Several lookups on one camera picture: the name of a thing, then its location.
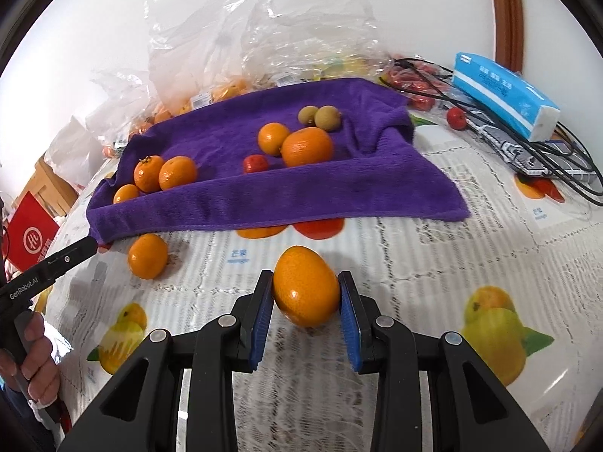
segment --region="red bag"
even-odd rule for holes
[[[2,250],[8,249],[10,262],[25,272],[46,257],[57,231],[58,224],[28,192],[8,224]]]

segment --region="barcode label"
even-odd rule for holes
[[[287,73],[279,73],[278,75],[274,75],[272,77],[272,81],[277,87],[285,87],[287,85],[295,85],[302,82],[302,80]]]
[[[117,140],[115,141],[114,148],[119,149],[125,147],[128,144],[128,133],[126,131],[122,131],[120,135],[118,135]]]
[[[212,99],[211,92],[203,92],[203,93],[200,93],[199,95],[195,95],[194,97],[191,97],[191,108],[193,110],[197,110],[198,108],[201,108],[201,107],[207,107],[207,105],[212,105],[212,104],[213,104],[213,99]]]

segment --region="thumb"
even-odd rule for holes
[[[17,374],[17,365],[14,360],[0,348],[0,374],[3,377],[13,377]]]

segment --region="purple towel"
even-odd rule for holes
[[[286,168],[270,158],[267,172],[242,174],[243,159],[261,153],[257,131],[268,122],[301,129],[306,105],[334,105],[343,126],[331,138],[335,158]],[[154,231],[276,226],[374,215],[463,220],[455,185],[411,145],[406,99],[357,78],[249,93],[152,127],[126,147],[116,175],[104,179],[87,209],[98,241]],[[117,187],[133,183],[140,158],[191,157],[197,182],[112,205]]]

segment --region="screw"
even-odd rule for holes
[[[462,343],[462,336],[454,331],[450,331],[449,333],[446,333],[444,340],[451,345],[460,345]]]
[[[389,316],[378,316],[375,323],[382,328],[391,328],[394,325],[394,320]]]
[[[154,344],[157,344],[159,342],[163,342],[167,336],[168,334],[165,332],[165,330],[153,330],[149,335],[149,340]]]
[[[222,326],[222,328],[228,328],[234,323],[236,323],[236,318],[233,315],[220,316],[220,319],[218,319],[218,324]]]

